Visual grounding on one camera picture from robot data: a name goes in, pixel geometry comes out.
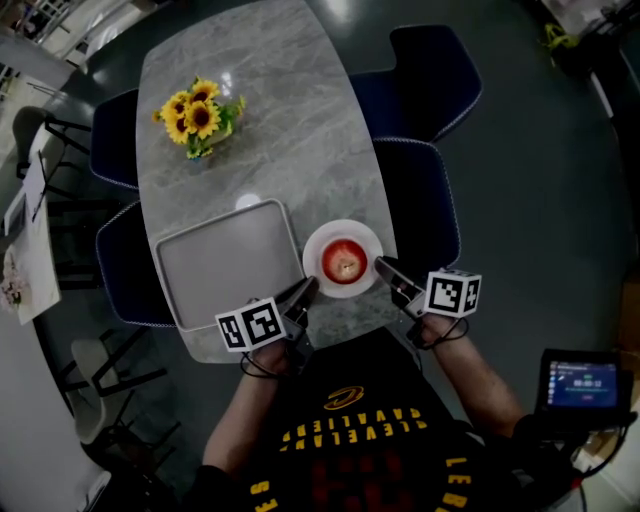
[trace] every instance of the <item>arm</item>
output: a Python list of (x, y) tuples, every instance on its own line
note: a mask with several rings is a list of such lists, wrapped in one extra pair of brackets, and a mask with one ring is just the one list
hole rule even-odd
[[(422, 339), (431, 344), (446, 333), (452, 320), (426, 315)], [(454, 329), (449, 337), (462, 334)], [(471, 423), (484, 433), (511, 437), (524, 416), (515, 395), (482, 358), (469, 337), (447, 341), (434, 347), (436, 359), (453, 384)]]
[[(288, 367), (284, 342), (263, 347), (253, 355), (255, 361), (273, 373)], [(255, 367), (251, 372), (261, 374)], [(211, 434), (202, 463), (233, 475), (241, 469), (255, 445), (260, 429), (276, 396), (279, 381), (244, 375), (229, 407)]]

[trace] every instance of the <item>hand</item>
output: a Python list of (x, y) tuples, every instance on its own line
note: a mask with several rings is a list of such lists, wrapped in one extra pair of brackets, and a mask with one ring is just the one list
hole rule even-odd
[(271, 373), (286, 374), (289, 370), (289, 359), (284, 340), (274, 341), (257, 349), (251, 354), (251, 359)]
[[(427, 313), (424, 317), (422, 317), (422, 340), (426, 345), (433, 344), (438, 338), (442, 335), (446, 334), (453, 322), (455, 322), (455, 318), (450, 318), (447, 316), (434, 315), (432, 313)], [(453, 331), (447, 334), (447, 337), (456, 338), (462, 335), (462, 329), (456, 326)]]

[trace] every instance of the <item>white plate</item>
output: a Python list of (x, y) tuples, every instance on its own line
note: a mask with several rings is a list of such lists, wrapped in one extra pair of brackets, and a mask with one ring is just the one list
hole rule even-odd
[[(330, 243), (345, 238), (362, 247), (367, 255), (367, 269), (355, 283), (338, 284), (324, 274), (322, 254)], [(335, 299), (347, 299), (366, 292), (376, 282), (378, 274), (373, 262), (378, 256), (382, 256), (382, 244), (370, 228), (355, 220), (334, 220), (320, 226), (309, 237), (302, 253), (302, 267), (307, 277), (318, 278), (321, 293)]]

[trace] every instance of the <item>blue chair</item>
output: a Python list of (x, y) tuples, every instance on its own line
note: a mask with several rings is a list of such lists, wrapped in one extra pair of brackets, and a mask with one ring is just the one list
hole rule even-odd
[(138, 190), (136, 109), (138, 89), (98, 105), (91, 131), (91, 172), (98, 178)]
[(140, 201), (100, 228), (96, 252), (115, 314), (128, 324), (175, 327), (153, 264)]
[(476, 105), (480, 75), (447, 26), (397, 28), (390, 39), (394, 69), (350, 76), (369, 133), (436, 141)]
[(398, 266), (415, 279), (448, 267), (460, 255), (460, 232), (444, 162), (432, 144), (373, 141), (387, 193)]

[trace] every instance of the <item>person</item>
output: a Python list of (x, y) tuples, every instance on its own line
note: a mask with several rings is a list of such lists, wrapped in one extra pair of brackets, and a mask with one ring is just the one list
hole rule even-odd
[[(451, 323), (424, 317), (425, 346)], [(283, 342), (259, 349), (183, 509), (527, 510), (509, 457), (474, 435), (508, 440), (523, 409), (462, 334), (433, 351), (474, 429), (452, 418), (387, 329), (315, 352), (296, 377), (285, 376)]]

